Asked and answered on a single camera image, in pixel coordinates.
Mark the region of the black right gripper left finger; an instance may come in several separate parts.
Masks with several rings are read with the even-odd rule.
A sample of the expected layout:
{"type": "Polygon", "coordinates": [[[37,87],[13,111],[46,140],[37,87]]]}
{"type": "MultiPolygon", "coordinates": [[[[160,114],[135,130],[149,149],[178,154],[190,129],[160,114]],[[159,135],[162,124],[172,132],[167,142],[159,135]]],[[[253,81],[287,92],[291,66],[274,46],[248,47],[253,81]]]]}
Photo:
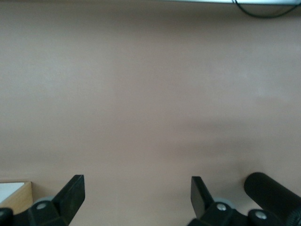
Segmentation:
{"type": "Polygon", "coordinates": [[[83,175],[75,175],[51,199],[42,199],[13,216],[14,226],[68,226],[85,200],[83,175]]]}

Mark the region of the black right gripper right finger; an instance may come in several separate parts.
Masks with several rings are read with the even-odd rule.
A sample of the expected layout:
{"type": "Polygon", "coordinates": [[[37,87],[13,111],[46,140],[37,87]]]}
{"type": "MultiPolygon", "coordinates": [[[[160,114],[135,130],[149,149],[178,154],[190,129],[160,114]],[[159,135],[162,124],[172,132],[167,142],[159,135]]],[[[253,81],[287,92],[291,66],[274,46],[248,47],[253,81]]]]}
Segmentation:
{"type": "Polygon", "coordinates": [[[196,217],[188,226],[247,226],[248,217],[212,198],[201,177],[191,178],[190,200],[196,217]]]}

